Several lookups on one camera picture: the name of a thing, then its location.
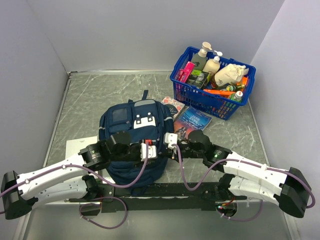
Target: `spray bottle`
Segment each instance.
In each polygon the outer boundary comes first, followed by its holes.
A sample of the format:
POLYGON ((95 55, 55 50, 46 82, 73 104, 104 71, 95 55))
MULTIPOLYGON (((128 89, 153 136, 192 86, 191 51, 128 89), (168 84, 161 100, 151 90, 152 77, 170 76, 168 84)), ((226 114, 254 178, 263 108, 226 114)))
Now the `spray bottle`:
POLYGON ((200 70, 202 71, 207 62, 207 53, 209 50, 212 50, 211 44, 204 41, 202 43, 202 48, 198 53, 193 55, 191 62, 195 65, 193 70, 200 70))

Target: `metal edge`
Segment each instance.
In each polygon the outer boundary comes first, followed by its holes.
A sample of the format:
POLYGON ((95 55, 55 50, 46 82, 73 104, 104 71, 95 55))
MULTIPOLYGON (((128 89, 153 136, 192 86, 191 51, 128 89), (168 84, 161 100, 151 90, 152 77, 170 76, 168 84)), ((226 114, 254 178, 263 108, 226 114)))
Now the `metal edge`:
MULTIPOLYGON (((64 90, 64 93, 63 93, 62 101, 61 101, 61 104, 60 104, 59 112, 57 114, 57 117, 56 117, 56 120, 55 120, 55 123, 54 123, 53 132, 52 132, 51 139, 50 139, 50 142, 49 142, 48 150, 46 152, 44 163, 43 163, 43 166, 42 166, 43 168, 46 166, 46 164, 48 162, 49 153, 50 153, 50 150, 51 150, 51 147, 52 147, 52 143, 54 141, 55 133, 57 131, 57 127, 58 127, 59 119, 60 119, 60 116, 61 116, 61 112, 62 112, 63 106, 65 104, 65 101, 66 101, 69 85, 70 85, 70 75, 68 77, 68 80, 67 80, 67 83, 66 83, 66 86, 65 86, 65 90, 64 90)), ((15 230, 14 236, 13 236, 13 240, 23 240, 23 238, 25 237, 25 233, 26 233, 26 230, 27 230, 30 214, 31 213, 29 212, 28 214, 26 214, 26 215, 24 215, 24 216, 22 216, 20 218, 20 220, 18 222, 18 225, 17 225, 17 228, 15 230)))
POLYGON ((67 92, 68 92, 68 89, 69 89, 69 86, 70 86, 70 81, 71 80, 70 80, 70 77, 69 77, 68 80, 67 80, 67 83, 66 83, 66 87, 65 87, 64 93, 63 93, 63 98, 62 98, 62 101, 61 101, 59 112, 58 112, 58 115, 56 116, 53 132, 52 132, 50 143, 49 143, 49 147, 48 147, 48 150, 46 151, 44 163, 43 163, 43 166, 42 166, 43 168, 47 165, 47 162, 48 162, 48 158, 49 158, 49 154, 50 154, 50 151, 51 151, 52 143, 54 142, 55 134, 56 134, 57 127, 58 127, 58 124, 59 124, 59 119, 60 119, 60 116, 61 116, 61 112, 62 112, 62 109, 64 107, 65 101, 66 101, 67 92))
POLYGON ((298 231, 298 226, 296 220, 293 216, 284 213, 284 218, 286 220, 286 224, 288 225, 289 233, 291 235, 292 240, 301 240, 300 233, 298 231))
POLYGON ((15 233, 13 235, 13 240, 23 240, 26 230, 27 230, 27 226, 28 226, 28 222, 29 222, 29 218, 30 218, 30 212, 24 216, 22 216, 19 220, 18 226, 16 227, 15 233))
POLYGON ((258 125, 257 125, 257 121, 256 121, 256 118, 255 118, 255 114, 254 114, 254 111, 252 110, 251 102, 250 102, 249 99, 248 99, 248 104, 249 104, 250 111, 251 111, 251 114, 252 114, 252 117, 253 117, 253 121, 254 121, 254 124, 255 124, 256 131, 257 131, 259 139, 260 139, 260 143, 261 143, 261 146, 262 146, 262 151, 263 151, 263 154, 264 154, 264 157, 265 157, 266 164, 268 166, 270 166, 270 162, 269 162, 269 159, 268 159, 268 156, 267 156, 267 153, 266 153, 266 149, 265 149, 264 143, 262 141, 262 138, 261 138, 261 135, 260 135, 260 131, 259 131, 259 128, 258 128, 258 125))
POLYGON ((81 71, 81 72, 68 72, 70 76, 76 75, 116 75, 116 74, 168 74, 171 73, 172 70, 101 70, 101 71, 81 71))

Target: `toiletries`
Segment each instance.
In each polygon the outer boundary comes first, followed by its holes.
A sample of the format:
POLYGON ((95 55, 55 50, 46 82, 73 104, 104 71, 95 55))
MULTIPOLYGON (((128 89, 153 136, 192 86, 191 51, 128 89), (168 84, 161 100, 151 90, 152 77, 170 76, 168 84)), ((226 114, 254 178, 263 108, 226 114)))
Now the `toiletries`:
POLYGON ((203 89, 210 81, 210 75, 208 72, 193 70, 189 76, 188 84, 203 89))
POLYGON ((220 95, 221 97, 229 98, 230 95, 235 94, 235 91, 221 91, 221 90, 215 90, 215 89, 203 89, 203 91, 214 94, 214 95, 220 95))
POLYGON ((220 57, 222 57, 222 52, 220 51, 214 51, 214 52, 216 53, 216 56, 213 59, 212 58, 209 59, 202 70, 210 74, 210 79, 212 79, 212 77, 220 69, 220 57))
POLYGON ((228 85, 226 86, 225 90, 228 92, 236 92, 236 91, 241 91, 243 89, 245 89, 246 85, 244 85, 243 83, 238 84, 236 86, 234 85, 228 85))
POLYGON ((214 90, 220 91, 228 91, 228 92, 236 92, 236 91, 243 91, 246 88, 246 85, 243 83, 239 83, 238 85, 228 85, 228 86, 220 86, 214 88, 214 90))
POLYGON ((248 82, 248 77, 247 77, 247 76, 244 76, 244 77, 242 78, 241 83, 247 86, 247 82, 248 82))
POLYGON ((185 65, 184 69, 180 69, 178 81, 182 82, 182 83, 185 83, 188 80, 188 78, 189 78, 191 72, 193 71, 194 67, 195 67, 195 64, 190 62, 190 61, 188 61, 186 63, 186 65, 185 65))
POLYGON ((191 62, 195 64, 194 70, 200 70, 202 71, 206 65, 207 62, 207 53, 209 50, 212 50, 211 44, 204 41, 202 43, 202 48, 198 53, 193 55, 191 62))
POLYGON ((231 94, 228 98, 235 102, 241 102, 244 93, 242 91, 237 91, 236 93, 231 94))
POLYGON ((220 69, 212 79, 212 85, 220 87, 226 84, 236 85, 241 82, 249 69, 245 65, 229 64, 220 69))

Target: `soap dispenser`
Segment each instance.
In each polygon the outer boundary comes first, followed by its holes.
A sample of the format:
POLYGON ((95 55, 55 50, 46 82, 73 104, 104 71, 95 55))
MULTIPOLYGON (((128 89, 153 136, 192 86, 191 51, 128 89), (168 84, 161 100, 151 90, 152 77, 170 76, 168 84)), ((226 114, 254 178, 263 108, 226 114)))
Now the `soap dispenser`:
POLYGON ((207 62, 207 53, 209 50, 212 50, 211 44, 204 41, 202 43, 202 48, 198 53, 193 55, 191 62, 195 65, 193 70, 200 70, 202 71, 207 62))
POLYGON ((220 57, 222 57, 222 52, 215 51, 215 53, 216 56, 213 59, 209 59, 202 70, 210 74, 210 79, 212 79, 213 75, 220 69, 220 57))

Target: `white wall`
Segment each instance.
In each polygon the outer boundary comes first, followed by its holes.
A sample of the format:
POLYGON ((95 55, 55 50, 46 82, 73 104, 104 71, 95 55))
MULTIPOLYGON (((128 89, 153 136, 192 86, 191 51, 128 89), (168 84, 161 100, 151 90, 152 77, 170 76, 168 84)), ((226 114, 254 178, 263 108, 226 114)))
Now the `white wall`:
POLYGON ((250 63, 284 0, 27 0, 66 70, 172 70, 203 41, 250 63))
POLYGON ((300 169, 318 200, 296 220, 303 240, 320 236, 319 9, 286 0, 252 61, 250 100, 270 163, 300 169))
MULTIPOLYGON (((2 181, 6 172, 42 167, 68 76, 25 0, 0 1, 0 34, 2 181)), ((2 240, 17 223, 0 215, 2 240)))

